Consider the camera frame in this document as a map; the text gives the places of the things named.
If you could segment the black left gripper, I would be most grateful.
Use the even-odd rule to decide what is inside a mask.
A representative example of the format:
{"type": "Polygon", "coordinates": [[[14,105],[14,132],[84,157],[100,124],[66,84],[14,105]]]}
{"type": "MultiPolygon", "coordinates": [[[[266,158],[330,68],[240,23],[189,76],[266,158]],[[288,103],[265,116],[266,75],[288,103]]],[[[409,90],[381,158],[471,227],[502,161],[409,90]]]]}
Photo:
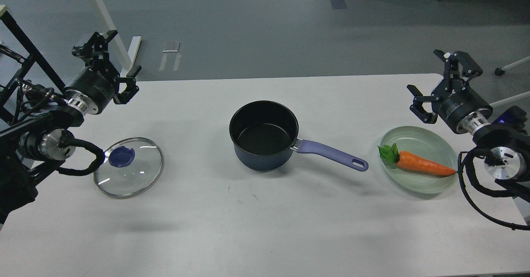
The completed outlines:
{"type": "Polygon", "coordinates": [[[142,70],[140,65],[133,66],[125,77],[113,78],[112,84],[103,76],[119,75],[108,52],[108,44],[117,35],[117,30],[104,34],[94,32],[85,43],[72,48],[72,55],[83,60],[85,68],[66,86],[64,93],[67,106],[82,115],[102,113],[111,99],[116,105],[125,105],[140,90],[136,85],[136,76],[142,70]],[[121,83],[125,89],[119,92],[121,83]]]}

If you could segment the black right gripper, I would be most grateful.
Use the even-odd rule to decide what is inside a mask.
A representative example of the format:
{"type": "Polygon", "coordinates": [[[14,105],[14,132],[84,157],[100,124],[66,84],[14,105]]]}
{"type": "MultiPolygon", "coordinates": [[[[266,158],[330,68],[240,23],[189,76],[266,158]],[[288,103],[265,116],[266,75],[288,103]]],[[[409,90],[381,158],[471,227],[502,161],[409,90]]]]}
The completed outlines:
{"type": "Polygon", "coordinates": [[[407,85],[413,95],[409,109],[419,120],[435,124],[438,116],[455,134],[465,134],[467,130],[460,122],[470,113],[481,113],[485,119],[492,115],[493,108],[470,87],[471,80],[483,74],[483,69],[469,53],[454,53],[435,49],[433,53],[443,62],[443,78],[430,96],[412,84],[407,85]],[[424,109],[424,103],[432,103],[432,112],[424,109]]]}

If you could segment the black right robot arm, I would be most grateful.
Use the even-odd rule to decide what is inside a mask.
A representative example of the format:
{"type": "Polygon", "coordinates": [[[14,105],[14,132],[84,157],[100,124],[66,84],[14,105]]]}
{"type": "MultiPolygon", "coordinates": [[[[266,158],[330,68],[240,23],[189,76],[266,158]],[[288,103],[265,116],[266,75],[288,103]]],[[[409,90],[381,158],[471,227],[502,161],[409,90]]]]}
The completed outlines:
{"type": "Polygon", "coordinates": [[[482,75],[482,69],[466,52],[433,53],[443,62],[443,78],[424,95],[412,84],[410,110],[423,123],[438,118],[455,134],[469,133],[475,147],[458,155],[458,180],[468,203],[486,219],[511,230],[528,231],[528,225],[512,224],[482,211],[466,190],[465,178],[478,192],[492,198],[522,198],[529,201],[529,135],[525,128],[526,113],[513,106],[494,122],[489,118],[492,106],[470,87],[471,79],[482,75]]]}

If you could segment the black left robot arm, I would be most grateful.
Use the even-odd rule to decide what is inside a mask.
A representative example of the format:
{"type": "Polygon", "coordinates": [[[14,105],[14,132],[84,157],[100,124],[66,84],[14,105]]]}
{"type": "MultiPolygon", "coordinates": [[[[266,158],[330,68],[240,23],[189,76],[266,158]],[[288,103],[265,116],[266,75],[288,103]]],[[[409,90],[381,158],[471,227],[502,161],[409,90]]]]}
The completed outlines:
{"type": "Polygon", "coordinates": [[[114,67],[108,45],[117,30],[95,32],[72,55],[84,62],[81,73],[68,86],[45,88],[25,79],[25,74],[43,58],[32,49],[26,58],[5,46],[1,52],[21,67],[10,85],[1,90],[1,105],[16,96],[13,114],[2,111],[8,128],[1,132],[1,224],[9,214],[35,201],[37,186],[52,173],[85,176],[104,163],[104,152],[96,145],[74,137],[69,128],[83,124],[85,115],[102,113],[113,101],[124,105],[139,91],[133,66],[122,77],[114,67]]]}

